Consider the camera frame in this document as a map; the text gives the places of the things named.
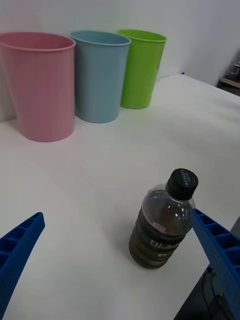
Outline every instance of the bottle label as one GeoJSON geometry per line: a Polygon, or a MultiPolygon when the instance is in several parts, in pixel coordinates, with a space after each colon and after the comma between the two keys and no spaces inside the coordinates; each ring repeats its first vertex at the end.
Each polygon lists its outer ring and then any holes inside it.
{"type": "Polygon", "coordinates": [[[176,243],[176,244],[165,244],[165,243],[156,242],[154,240],[151,240],[150,241],[150,245],[155,247],[155,248],[158,248],[158,249],[173,249],[173,248],[176,248],[179,244],[178,243],[176,243]]]}

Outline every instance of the table surface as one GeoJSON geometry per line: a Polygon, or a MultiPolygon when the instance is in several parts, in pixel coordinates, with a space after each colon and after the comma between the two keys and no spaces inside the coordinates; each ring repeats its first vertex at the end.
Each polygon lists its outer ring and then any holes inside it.
{"type": "Polygon", "coordinates": [[[53,143],[0,124],[0,234],[42,211],[46,227],[4,320],[172,320],[208,260],[191,230],[145,270],[128,242],[146,192],[176,168],[196,173],[197,207],[230,229],[239,216],[240,98],[185,75],[156,84],[144,110],[75,119],[53,143]]]}

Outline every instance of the dark liquid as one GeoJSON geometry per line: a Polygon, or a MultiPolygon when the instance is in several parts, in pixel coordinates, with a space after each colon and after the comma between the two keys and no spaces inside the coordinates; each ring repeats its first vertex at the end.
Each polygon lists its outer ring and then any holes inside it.
{"type": "Polygon", "coordinates": [[[140,266],[157,269],[174,253],[185,235],[167,235],[155,229],[140,210],[129,241],[132,258],[140,266]]]}

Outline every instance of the black bottle cap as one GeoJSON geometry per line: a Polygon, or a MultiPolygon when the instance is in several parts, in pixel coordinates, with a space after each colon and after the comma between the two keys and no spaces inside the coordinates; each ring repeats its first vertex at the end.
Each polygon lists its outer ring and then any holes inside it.
{"type": "Polygon", "coordinates": [[[190,200],[199,184],[198,177],[187,169],[176,169],[166,184],[166,191],[180,201],[190,200]]]}

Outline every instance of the pink cup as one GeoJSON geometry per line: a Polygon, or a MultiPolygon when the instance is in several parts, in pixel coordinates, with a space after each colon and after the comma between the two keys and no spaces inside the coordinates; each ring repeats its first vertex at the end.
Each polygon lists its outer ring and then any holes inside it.
{"type": "Polygon", "coordinates": [[[52,142],[74,131],[74,40],[43,32],[0,34],[9,91],[23,135],[52,142]]]}

